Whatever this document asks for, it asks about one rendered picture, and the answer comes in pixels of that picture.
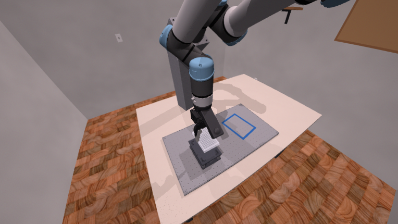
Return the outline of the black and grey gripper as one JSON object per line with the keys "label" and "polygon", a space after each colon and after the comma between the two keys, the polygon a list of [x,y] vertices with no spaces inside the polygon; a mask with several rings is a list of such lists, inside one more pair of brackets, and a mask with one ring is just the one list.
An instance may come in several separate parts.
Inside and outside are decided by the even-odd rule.
{"label": "black and grey gripper", "polygon": [[210,109],[212,106],[212,103],[207,107],[198,107],[194,104],[193,104],[193,106],[194,106],[194,108],[190,110],[190,113],[191,113],[191,119],[196,124],[193,127],[193,131],[194,131],[195,140],[196,140],[196,142],[198,142],[200,139],[200,134],[202,133],[201,129],[204,129],[206,127],[201,116],[200,116],[200,111]]}

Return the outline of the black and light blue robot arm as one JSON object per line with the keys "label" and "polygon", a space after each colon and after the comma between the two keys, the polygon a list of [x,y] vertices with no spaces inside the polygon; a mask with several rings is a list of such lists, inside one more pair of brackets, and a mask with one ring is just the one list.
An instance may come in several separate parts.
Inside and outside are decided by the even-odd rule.
{"label": "black and light blue robot arm", "polygon": [[[314,1],[317,0],[243,0],[230,8],[227,0],[184,0],[173,26],[164,28],[159,42],[190,67],[191,100],[198,107],[207,107],[213,102],[214,62],[193,43],[203,39],[208,26],[225,44],[233,46],[256,23],[294,3],[307,5]],[[201,110],[200,116],[212,139],[224,134],[211,108]]]}

